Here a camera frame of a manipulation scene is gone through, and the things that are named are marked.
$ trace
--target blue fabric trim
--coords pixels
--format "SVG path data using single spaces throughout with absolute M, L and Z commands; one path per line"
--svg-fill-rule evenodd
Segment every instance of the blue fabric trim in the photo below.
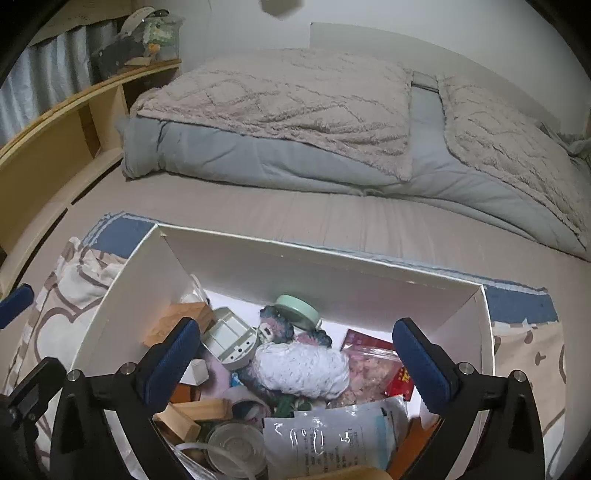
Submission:
M 128 258 L 153 224 L 157 222 L 158 220 L 126 212 L 107 213 L 89 231 L 82 242 L 89 247 Z M 333 252 L 344 252 L 360 258 L 417 268 L 430 273 L 438 273 L 483 284 L 491 321 L 493 322 L 523 323 L 526 321 L 527 323 L 545 323 L 558 321 L 554 303 L 545 288 L 532 288 L 513 281 L 470 275 L 451 268 L 435 267 L 422 262 L 408 261 L 386 255 L 319 247 L 317 245 L 305 246 Z

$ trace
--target food package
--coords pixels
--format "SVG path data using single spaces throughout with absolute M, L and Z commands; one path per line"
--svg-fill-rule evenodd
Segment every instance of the food package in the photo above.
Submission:
M 359 345 L 345 345 L 342 352 L 349 357 L 349 386 L 327 408 L 386 398 L 386 389 L 403 368 L 396 352 Z
M 394 351 L 394 346 L 391 342 L 366 335 L 365 333 L 357 332 L 356 330 L 349 329 L 341 345 L 341 350 L 351 347 L 352 345 L 365 346 L 365 347 L 377 347 L 385 350 Z M 402 395 L 404 400 L 410 401 L 413 396 L 414 382 L 408 374 L 408 370 L 405 367 L 401 367 L 398 373 L 394 375 L 394 378 L 389 385 L 386 386 L 386 396 L 394 397 L 395 395 Z

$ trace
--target plastic bag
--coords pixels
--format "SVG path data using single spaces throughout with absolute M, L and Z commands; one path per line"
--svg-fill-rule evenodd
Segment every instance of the plastic bag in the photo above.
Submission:
M 402 368 L 396 352 L 383 348 L 345 345 L 349 357 L 349 386 L 327 408 L 359 405 L 386 398 L 386 389 Z
M 333 410 L 265 419 L 269 480 L 312 476 L 353 465 L 385 469 L 408 431 L 401 396 Z

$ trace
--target blue gripper pad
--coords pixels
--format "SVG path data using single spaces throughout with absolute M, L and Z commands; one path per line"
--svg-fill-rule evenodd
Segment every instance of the blue gripper pad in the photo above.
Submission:
M 24 283 L 8 297 L 0 301 L 0 330 L 6 328 L 21 312 L 35 300 L 33 289 Z
M 201 343 L 199 325 L 184 317 L 138 364 L 137 392 L 153 413 L 163 411 Z
M 394 324 L 392 343 L 428 410 L 442 415 L 458 389 L 453 361 L 409 318 Z

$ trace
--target beige fitted sheet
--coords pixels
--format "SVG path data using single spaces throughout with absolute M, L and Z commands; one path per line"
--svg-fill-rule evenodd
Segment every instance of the beige fitted sheet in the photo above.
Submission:
M 39 291 L 71 236 L 108 212 L 288 242 L 380 253 L 546 287 L 563 322 L 567 408 L 561 466 L 591 427 L 591 264 L 457 213 L 407 200 L 215 184 L 166 173 L 126 182 L 117 169 L 68 211 L 22 279 Z M 26 312 L 0 334 L 6 371 Z

